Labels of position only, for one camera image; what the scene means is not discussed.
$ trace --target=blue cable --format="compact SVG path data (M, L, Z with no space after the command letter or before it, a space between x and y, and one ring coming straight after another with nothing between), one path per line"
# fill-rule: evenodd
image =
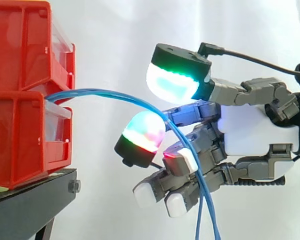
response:
M210 195L209 188L205 182L205 179L203 177L203 172L201 169L201 163L199 160L199 157L197 155L196 150L190 143L190 141L187 139L187 137L178 129L178 127L169 120L169 118L164 115L159 109L157 109L155 106L151 105L150 103L139 99L137 97L116 92L116 91L111 91L111 90L103 90L103 89L93 89L93 88L86 88L86 89L78 89L78 90L69 90L69 91L63 91L63 92L58 92L52 95L49 95L46 97L48 101L51 102L56 102L58 100L62 99L69 99L69 98L74 98L74 97L79 97L79 96L87 96L87 95L97 95L101 97L106 97L106 98L111 98L111 99L117 99L129 103L133 103L135 105L138 105L140 107L146 108L156 114L158 114L163 121L165 122L166 125L170 127L170 129L176 134L176 136L179 138L180 142L185 148L189 148L190 151L192 152L194 159L198 165L198 171L195 173L197 179L198 179L198 184L200 186L200 200L199 200L199 213L198 213L198 219L197 219L197 226L196 226L196 234L195 234L195 239L199 240L199 234L200 234L200 223L201 223L201 218L202 218L202 208L203 208L203 198L206 198L206 203L207 207L209 210L209 214L211 217L212 225L213 225L213 232L214 232L214 237L215 240L220 240L220 233L218 230L217 226L217 221L216 221L216 213L215 213L215 208L214 204Z

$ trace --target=led light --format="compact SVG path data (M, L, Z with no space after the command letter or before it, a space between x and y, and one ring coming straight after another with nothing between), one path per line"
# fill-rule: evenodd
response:
M199 82L192 77L166 71L152 63L146 74L146 82L157 97L174 104L193 102L191 98L199 87Z
M122 135L133 144L156 153L166 133L162 118L154 112L142 111L135 115Z

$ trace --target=robotic hand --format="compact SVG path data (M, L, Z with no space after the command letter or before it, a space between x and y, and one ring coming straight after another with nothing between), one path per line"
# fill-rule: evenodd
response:
M147 74L149 88L168 101L181 103L189 96L197 100L164 114L177 127L197 124L186 137L198 154L210 192L224 185L284 185L285 174L294 165L292 153L300 156L300 92L291 93L274 77L255 78L240 85L211 78L207 59L211 54L249 58L207 43L202 43L198 52L158 44L149 66L156 73ZM251 57L248 60L263 64ZM300 84L300 64L296 71L284 71L296 75ZM170 80L172 73L177 73L174 80ZM160 136L157 147L163 139ZM156 154L132 154L135 151L122 141L115 150L130 167L148 167ZM180 217L198 202L198 165L180 142L163 155L165 167L137 184L133 193L140 207L164 199L169 216ZM235 164L223 162L229 156L240 158Z

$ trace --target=red plastic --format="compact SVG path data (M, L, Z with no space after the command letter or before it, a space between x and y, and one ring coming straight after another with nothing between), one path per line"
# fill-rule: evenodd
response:
M46 96L75 88L75 47L61 61L55 30L48 2L0 1L0 91Z
M47 141L49 114L39 92L0 92L1 187L13 189L71 163L72 119L59 126L59 140Z
M48 2L0 1L0 187L71 164L72 112L45 100L75 88L75 46L63 37Z

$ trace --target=bolt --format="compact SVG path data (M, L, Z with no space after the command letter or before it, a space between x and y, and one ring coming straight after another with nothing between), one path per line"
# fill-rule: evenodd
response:
M81 190L81 181L80 180L71 180L69 182L69 192L73 194L79 193Z

